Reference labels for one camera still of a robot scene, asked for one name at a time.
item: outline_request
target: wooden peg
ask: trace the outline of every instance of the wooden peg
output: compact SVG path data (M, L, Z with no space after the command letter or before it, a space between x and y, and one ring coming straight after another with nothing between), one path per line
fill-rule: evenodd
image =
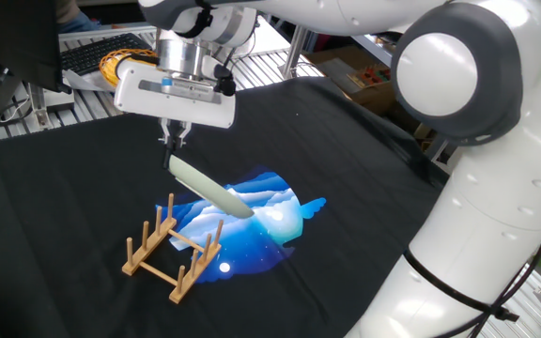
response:
M218 222L218 227L216 228L216 238L214 239L214 246L218 245L218 241L221 239L221 231L223 231L223 220Z
M162 207L158 207L158 213L156 213L156 235L160 235L160 224L162 223Z
M178 269L178 278L177 278L177 292L181 293L183 287L183 277L185 277L185 266L180 266Z
M206 247L204 248L204 254L202 254L202 259L206 261L208 259L208 251L210 248L210 241L212 240L212 234L208 234L206 237Z
M193 249L192 268L189 269L189 272L192 274L192 279L195 278L195 265L197 264L197 254L197 249Z
M166 219L171 219L173 217L173 204L175 203L175 195L173 193L168 195L168 215Z
M144 251L147 250L147 238L149 237L149 222L143 222L143 238L141 242L141 247Z
M127 238L127 262L132 267L132 238Z

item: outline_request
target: cardboard box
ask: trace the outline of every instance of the cardboard box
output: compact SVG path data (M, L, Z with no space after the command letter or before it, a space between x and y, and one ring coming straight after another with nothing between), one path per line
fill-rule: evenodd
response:
M317 65L327 77L354 102L361 104L369 111L384 116L395 104L395 93L391 83L378 84L370 88L360 89L348 78L350 72L380 64L373 56L349 46L336 50L308 54L306 58Z

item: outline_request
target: table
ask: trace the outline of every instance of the table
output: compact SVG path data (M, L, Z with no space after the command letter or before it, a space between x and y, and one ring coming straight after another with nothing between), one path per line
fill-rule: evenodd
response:
M155 28L153 27L105 30L63 35L60 37L60 50L65 51L103 38L129 32L138 35L150 44L154 41ZM238 90L271 85L283 81L281 71L278 67L284 65L287 60L286 49L289 47L289 44L264 21L260 21L260 27L256 30L256 41L260 42L256 44L252 53L244 57L235 66L234 71ZM376 50L376 53L383 53L383 55L380 54L378 56L379 60L388 65L390 64L386 58L388 56L386 51L381 52ZM297 72L299 76L322 76L316 69L306 65L298 68ZM23 100L27 97L26 87L19 87L16 92L16 100ZM76 91L75 107L73 110L50 113L49 117L56 129L123 114L114 107L113 101L110 93L78 90ZM6 117L9 117L11 114L13 114L13 110L8 111ZM39 131L36 121L26 119L14 125L0 127L0 140ZM540 337L541 307L537 305L532 295L536 287L541 287L541 277L537 273L534 273L528 283L507 303L507 306L513 312L521 315L521 319L517 324L504 323L492 319L487 322L481 335L484 337L509 337L515 335L519 337Z

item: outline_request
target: black cable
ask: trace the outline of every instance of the black cable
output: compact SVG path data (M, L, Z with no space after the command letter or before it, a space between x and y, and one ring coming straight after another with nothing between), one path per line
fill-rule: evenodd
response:
M530 278L530 276L532 275L532 272L535 270L535 267L539 263L540 259L541 259L541 245L540 245L539 249L537 250L537 253L533 257L532 263L530 263L530 266L525 270L525 272L520 277L518 282L515 284L515 280L517 279L519 274L523 271L523 268L521 268L519 273L517 275L515 275L515 278L513 278L513 280L511 280L511 282L509 282L508 286L502 291L500 296L496 298L496 301L494 301L494 304L492 305L492 307L499 308L499 307L503 306L507 301L509 301L517 293L517 291L525 284L527 279ZM435 338L454 337L454 336L456 336L456 335L458 335L458 334L460 334L460 333L462 333L462 332L464 332L464 331L466 331L466 330L468 330L470 328L473 328L473 327L474 327L474 329L471 332L471 334L469 335L469 337L470 338L476 338L479 335L479 333L481 332L484 325L486 325L486 322L489 320L490 316L491 316L491 314L481 314L481 315L477 316L476 318L474 318L473 320L471 320L469 323L461 326L460 328L456 328L454 330L448 331L448 332L446 332L444 334L436 336Z
M28 100L29 100L29 99L19 100L19 101L15 102L15 103L10 104L10 105L7 106L6 108L2 109L2 110L0 111L0 112L1 112L1 113L0 113L0 118L1 118L1 115L2 115L7 109L9 109L9 108L14 108L14 107L19 108L20 105L21 105L22 103L25 103L25 102L27 102ZM20 117L14 118L13 120L10 120L10 121L8 121L8 122L0 122L0 127L9 126L9 125L14 124L14 123L16 123L16 122L18 122L18 121L22 121L23 119L27 118L27 117L28 117L29 115L31 115L32 113L33 113L33 109L32 109L32 107L29 107L29 108L28 108L28 111L26 112L25 115L21 115Z
M246 55L238 58L236 61L234 60L231 60L231 62L233 63L233 66L231 67L231 72L233 72L233 68L241 61L243 60L244 58L250 56L250 54L254 51L254 48L255 48L255 31L254 31L254 44L252 45L252 48L250 49L250 52L248 52Z

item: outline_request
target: yellow object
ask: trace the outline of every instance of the yellow object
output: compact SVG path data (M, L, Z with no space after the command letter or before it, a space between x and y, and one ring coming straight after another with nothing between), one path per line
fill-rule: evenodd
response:
M132 49L122 49L119 51L111 52L104 56L100 61L100 71L103 75L103 78L112 86L116 87L118 85L118 77L116 76L116 66L120 60L125 57L131 57L131 54L140 54L144 56L157 56L154 52L149 50L132 50ZM144 63L151 65L146 61L133 60L135 62Z

